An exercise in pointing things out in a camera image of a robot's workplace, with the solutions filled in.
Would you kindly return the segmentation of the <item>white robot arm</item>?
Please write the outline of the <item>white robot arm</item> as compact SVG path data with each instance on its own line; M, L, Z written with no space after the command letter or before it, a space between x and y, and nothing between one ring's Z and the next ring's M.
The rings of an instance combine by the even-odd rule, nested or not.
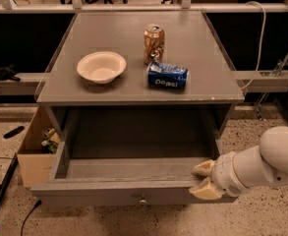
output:
M204 177L189 189L201 200L239 197L257 186L288 185L288 127L271 128L261 135L258 146L207 160L196 165L192 174Z

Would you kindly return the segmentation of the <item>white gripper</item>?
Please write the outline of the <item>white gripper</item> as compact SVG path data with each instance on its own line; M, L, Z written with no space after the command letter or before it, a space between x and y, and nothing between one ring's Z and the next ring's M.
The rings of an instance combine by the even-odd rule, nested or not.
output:
M198 185L189 189L189 193L201 200L218 200L222 191L230 197L239 197L251 189L247 183L248 166L243 151L220 155L215 161L204 161L192 169L195 176L204 178Z

